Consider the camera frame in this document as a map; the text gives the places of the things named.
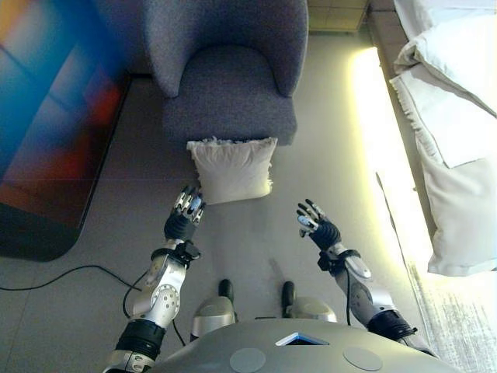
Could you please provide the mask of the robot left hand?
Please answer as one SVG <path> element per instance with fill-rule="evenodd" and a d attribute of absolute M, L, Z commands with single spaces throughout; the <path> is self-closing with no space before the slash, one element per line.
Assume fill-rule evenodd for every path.
<path fill-rule="evenodd" d="M 184 242 L 191 240 L 203 217 L 205 206 L 202 193 L 196 187 L 185 186 L 165 222 L 165 238 Z"/>

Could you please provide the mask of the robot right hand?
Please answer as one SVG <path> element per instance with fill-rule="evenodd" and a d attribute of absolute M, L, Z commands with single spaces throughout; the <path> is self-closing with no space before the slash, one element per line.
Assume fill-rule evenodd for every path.
<path fill-rule="evenodd" d="M 308 236 L 320 250 L 328 250 L 342 241 L 339 229 L 315 202 L 306 199 L 305 203 L 298 203 L 297 206 L 301 238 Z"/>

